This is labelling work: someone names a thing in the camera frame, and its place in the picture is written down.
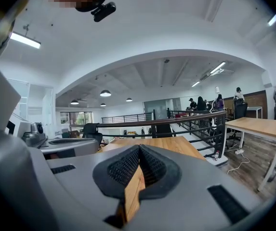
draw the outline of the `table leg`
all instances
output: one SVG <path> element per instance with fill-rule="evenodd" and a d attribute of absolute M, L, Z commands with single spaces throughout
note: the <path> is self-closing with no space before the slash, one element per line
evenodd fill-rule
<path fill-rule="evenodd" d="M 224 142 L 223 142 L 223 153 L 221 154 L 221 156 L 223 156 L 224 154 L 224 149 L 225 149 L 225 143 L 226 143 L 226 131 L 227 131 L 227 127 L 225 127 L 225 130 L 224 130 Z"/>
<path fill-rule="evenodd" d="M 243 147 L 244 136 L 245 136 L 245 132 L 242 132 L 242 136 L 240 137 L 239 148 L 242 148 L 242 147 Z"/>
<path fill-rule="evenodd" d="M 258 191 L 261 191 L 263 189 L 263 187 L 265 186 L 265 184 L 267 183 L 269 177 L 271 176 L 274 168 L 275 168 L 275 165 L 276 165 L 276 153 L 275 153 L 275 156 L 274 156 L 274 159 L 272 161 L 272 164 L 271 166 L 269 167 L 267 173 L 266 173 L 266 176 L 264 177 L 262 183 L 260 184 L 259 188 L 258 188 Z"/>

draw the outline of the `desk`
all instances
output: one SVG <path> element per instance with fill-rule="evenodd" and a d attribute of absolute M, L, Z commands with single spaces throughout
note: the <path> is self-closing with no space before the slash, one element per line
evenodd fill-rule
<path fill-rule="evenodd" d="M 267 120 L 267 119 L 256 119 L 242 117 L 233 121 L 225 123 L 225 134 L 224 134 L 224 144 L 223 149 L 225 148 L 226 143 L 226 131 L 228 128 L 235 129 L 242 132 L 241 140 L 239 143 L 239 148 L 242 147 L 244 141 L 244 133 L 253 134 L 262 138 L 276 141 L 276 120 Z M 267 180 L 271 176 L 276 165 L 276 153 L 274 159 L 264 177 L 262 183 L 260 184 L 258 190 L 261 191 L 264 185 L 267 183 Z"/>
<path fill-rule="evenodd" d="M 158 139 L 115 139 L 112 143 L 103 147 L 100 151 L 106 152 L 126 145 L 146 144 L 161 147 L 170 151 L 189 155 L 205 160 L 205 158 L 183 136 Z M 131 220 L 139 209 L 139 191 L 145 188 L 144 177 L 141 168 L 138 167 L 131 181 L 125 189 L 127 221 Z"/>
<path fill-rule="evenodd" d="M 261 110 L 261 119 L 263 119 L 263 107 L 262 106 L 247 107 L 247 110 L 255 110 L 255 112 L 256 112 L 256 118 L 259 118 L 258 117 L 258 111 Z"/>

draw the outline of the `fluorescent light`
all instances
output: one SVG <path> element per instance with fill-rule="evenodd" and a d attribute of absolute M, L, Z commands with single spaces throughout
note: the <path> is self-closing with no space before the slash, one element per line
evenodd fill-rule
<path fill-rule="evenodd" d="M 215 68 L 214 70 L 212 70 L 210 73 L 212 74 L 212 73 L 216 72 L 216 70 L 219 69 L 219 68 L 221 68 L 223 65 L 225 65 L 225 62 L 220 63 L 220 64 L 218 65 L 218 67 L 216 67 L 216 68 Z"/>
<path fill-rule="evenodd" d="M 108 90 L 103 90 L 100 93 L 100 96 L 102 96 L 102 97 L 110 97 L 111 96 L 111 92 L 109 92 Z"/>
<path fill-rule="evenodd" d="M 25 36 L 22 36 L 20 34 L 14 33 L 14 32 L 11 35 L 11 39 L 19 41 L 19 42 L 27 44 L 27 45 L 30 45 L 30 46 L 33 46 L 37 49 L 40 48 L 40 43 L 39 42 L 37 42 L 35 40 L 32 40 L 30 38 L 27 38 Z"/>
<path fill-rule="evenodd" d="M 216 72 L 212 73 L 210 76 L 214 76 L 214 75 L 216 75 L 216 74 L 220 74 L 220 73 L 222 73 L 223 71 L 224 71 L 224 69 L 219 69 L 219 70 L 217 70 Z"/>
<path fill-rule="evenodd" d="M 196 84 L 193 84 L 191 87 L 194 87 L 194 86 L 196 86 L 197 84 L 199 84 L 200 83 L 200 81 L 198 81 Z"/>
<path fill-rule="evenodd" d="M 276 22 L 276 14 L 274 15 L 274 17 L 272 19 L 269 20 L 268 25 L 271 26 L 275 22 Z"/>
<path fill-rule="evenodd" d="M 74 99 L 73 101 L 71 101 L 70 104 L 77 105 L 77 104 L 79 104 L 79 102 L 76 99 Z"/>

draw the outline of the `black office chair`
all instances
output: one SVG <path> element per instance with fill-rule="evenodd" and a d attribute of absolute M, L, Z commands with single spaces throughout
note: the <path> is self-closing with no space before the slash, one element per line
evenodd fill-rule
<path fill-rule="evenodd" d="M 172 134 L 159 135 L 159 133 L 171 133 L 170 124 L 156 125 L 156 134 L 157 134 L 157 138 L 172 137 Z"/>
<path fill-rule="evenodd" d="M 103 134 L 98 132 L 98 123 L 88 123 L 83 127 L 83 138 L 96 139 L 98 142 L 98 148 L 100 147 L 101 141 L 103 139 Z"/>
<path fill-rule="evenodd" d="M 234 120 L 245 117 L 247 113 L 247 107 L 248 103 L 244 103 L 243 99 L 234 99 Z M 240 142 L 241 137 L 237 137 L 237 133 L 239 132 L 238 130 L 234 129 L 227 129 L 227 133 L 233 132 L 232 135 L 229 136 L 226 140 L 233 140 L 232 145 L 228 147 L 228 144 L 226 143 L 226 149 L 228 150 L 229 148 L 234 146 L 235 140 Z"/>

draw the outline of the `bottle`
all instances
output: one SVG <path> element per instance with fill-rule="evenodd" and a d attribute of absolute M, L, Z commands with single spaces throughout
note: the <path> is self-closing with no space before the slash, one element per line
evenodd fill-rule
<path fill-rule="evenodd" d="M 219 157 L 219 151 L 216 151 L 216 154 L 215 154 L 215 161 L 218 160 L 218 157 Z"/>

